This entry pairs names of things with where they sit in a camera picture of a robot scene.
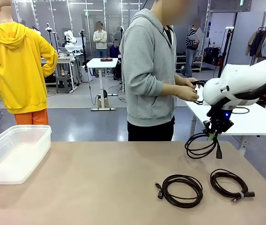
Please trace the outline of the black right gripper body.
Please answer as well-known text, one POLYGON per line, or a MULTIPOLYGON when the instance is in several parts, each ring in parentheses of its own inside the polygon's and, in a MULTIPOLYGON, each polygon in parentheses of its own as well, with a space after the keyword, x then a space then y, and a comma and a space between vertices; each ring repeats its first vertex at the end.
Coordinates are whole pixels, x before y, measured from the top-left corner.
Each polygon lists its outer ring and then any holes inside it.
POLYGON ((232 115, 232 110, 224 109, 211 109, 208 112, 210 118, 210 133, 211 134, 221 134, 226 132, 233 126, 233 122, 230 120, 232 115))

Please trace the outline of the person's right hand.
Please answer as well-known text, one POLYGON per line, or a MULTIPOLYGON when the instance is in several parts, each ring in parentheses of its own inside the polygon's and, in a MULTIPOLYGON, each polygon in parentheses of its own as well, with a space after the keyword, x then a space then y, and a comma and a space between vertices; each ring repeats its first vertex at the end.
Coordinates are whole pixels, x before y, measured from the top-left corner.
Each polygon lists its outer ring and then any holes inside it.
POLYGON ((199 95, 195 89, 185 86, 179 88, 177 97, 189 102, 195 102, 199 99, 199 95))

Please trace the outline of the person's left hand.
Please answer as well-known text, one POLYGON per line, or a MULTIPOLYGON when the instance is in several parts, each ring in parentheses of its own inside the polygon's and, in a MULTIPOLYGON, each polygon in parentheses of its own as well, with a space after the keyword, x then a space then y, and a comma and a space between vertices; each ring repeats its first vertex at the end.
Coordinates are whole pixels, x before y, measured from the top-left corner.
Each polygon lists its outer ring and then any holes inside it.
POLYGON ((184 81, 184 86, 188 86, 190 88, 195 89, 196 88, 196 83, 197 83, 197 79, 193 78, 193 77, 187 77, 183 79, 184 81))

